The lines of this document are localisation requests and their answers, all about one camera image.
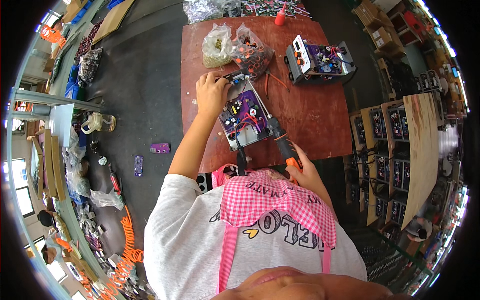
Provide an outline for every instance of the orange pliers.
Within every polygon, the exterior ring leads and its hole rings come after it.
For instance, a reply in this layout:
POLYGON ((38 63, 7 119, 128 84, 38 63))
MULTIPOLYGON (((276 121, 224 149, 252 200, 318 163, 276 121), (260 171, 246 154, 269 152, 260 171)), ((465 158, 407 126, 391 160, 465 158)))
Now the orange pliers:
POLYGON ((278 79, 275 75, 271 74, 270 70, 267 68, 265 70, 265 96, 267 97, 267 99, 268 99, 268 77, 269 77, 269 75, 272 76, 278 82, 280 82, 280 84, 282 84, 287 89, 287 91, 290 93, 290 90, 288 89, 287 85, 285 83, 283 83, 280 79, 278 79))

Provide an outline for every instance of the brown tabletop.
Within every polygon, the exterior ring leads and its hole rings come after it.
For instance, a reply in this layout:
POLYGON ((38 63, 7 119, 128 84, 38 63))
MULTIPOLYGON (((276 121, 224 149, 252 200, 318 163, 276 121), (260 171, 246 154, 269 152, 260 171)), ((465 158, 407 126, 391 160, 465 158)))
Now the brown tabletop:
MULTIPOLYGON (((202 41, 212 30, 213 23, 226 23, 231 27, 232 39, 242 24, 250 28, 261 40, 275 50, 269 64, 273 75, 285 82, 290 92, 275 79, 268 80, 267 100, 264 92, 265 77, 262 75, 253 85, 267 106, 278 118, 290 139, 297 143, 309 159, 322 159, 350 154, 352 143, 347 103, 341 83, 308 84, 293 86, 288 79, 288 66, 283 62, 287 46, 297 35, 316 44, 328 45, 320 24, 311 20, 287 18, 283 26, 274 24, 272 17, 239 17, 211 20, 183 27, 181 47, 181 109, 183 132, 186 133, 197 114, 195 84, 198 78, 210 71, 224 74, 238 70, 231 62, 226 66, 207 69, 203 66, 202 41)), ((249 168, 284 164, 272 137, 245 147, 252 157, 249 168)), ((236 163, 236 152, 230 152, 227 137, 217 122, 208 138, 199 172, 211 172, 226 163, 236 163)))

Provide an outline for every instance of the digital display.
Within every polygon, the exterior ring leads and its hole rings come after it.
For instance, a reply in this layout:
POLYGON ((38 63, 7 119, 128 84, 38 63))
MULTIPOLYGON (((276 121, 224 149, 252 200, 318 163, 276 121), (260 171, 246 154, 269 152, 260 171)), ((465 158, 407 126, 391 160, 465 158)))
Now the digital display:
POLYGON ((452 67, 452 72, 454 77, 458 77, 458 72, 455 67, 452 67))

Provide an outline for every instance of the pink apron strap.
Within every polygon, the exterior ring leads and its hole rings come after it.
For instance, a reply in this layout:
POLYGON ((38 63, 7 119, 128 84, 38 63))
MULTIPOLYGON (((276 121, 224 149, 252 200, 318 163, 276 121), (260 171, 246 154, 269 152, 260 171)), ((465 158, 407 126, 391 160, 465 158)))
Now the pink apron strap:
POLYGON ((233 227, 225 222, 225 232, 223 234, 222 253, 220 256, 220 270, 218 271, 218 283, 215 294, 223 292, 227 288, 228 277, 232 269, 233 254, 237 244, 238 227, 233 227))
POLYGON ((324 249, 324 259, 322 261, 322 273, 330 273, 330 259, 332 257, 332 249, 330 247, 325 247, 324 249))

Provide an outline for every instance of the concrete floor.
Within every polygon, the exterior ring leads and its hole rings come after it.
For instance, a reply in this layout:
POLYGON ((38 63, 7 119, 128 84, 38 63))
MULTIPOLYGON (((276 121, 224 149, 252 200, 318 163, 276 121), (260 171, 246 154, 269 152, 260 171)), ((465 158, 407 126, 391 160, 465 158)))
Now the concrete floor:
MULTIPOLYGON (((144 227, 155 206, 163 178, 182 135, 180 107, 180 48, 182 27, 187 18, 180 0, 137 0, 120 28, 97 47, 103 55, 86 99, 102 96, 104 113, 117 118, 113 132, 95 132, 88 140, 99 140, 102 154, 111 161, 121 178, 125 201, 132 215, 136 247, 143 248, 144 227), (170 143, 168 155, 150 154, 152 143, 170 143), (135 155, 144 156, 144 175, 134 176, 135 155)), ((359 67, 356 77, 345 85, 348 110, 355 111, 385 101, 374 45, 362 32, 357 16, 340 1, 305 0, 314 21, 322 26, 330 43, 345 41, 359 67)), ((109 192, 108 168, 97 163, 98 156, 87 151, 92 189, 109 192)), ((327 187, 341 224, 361 224, 365 216, 358 204, 346 204, 343 161, 335 157, 315 162, 327 187)), ((106 256, 122 253, 124 233, 120 220, 125 210, 97 208, 97 223, 106 232, 101 241, 106 256)), ((137 264, 140 282, 146 280, 137 264)))

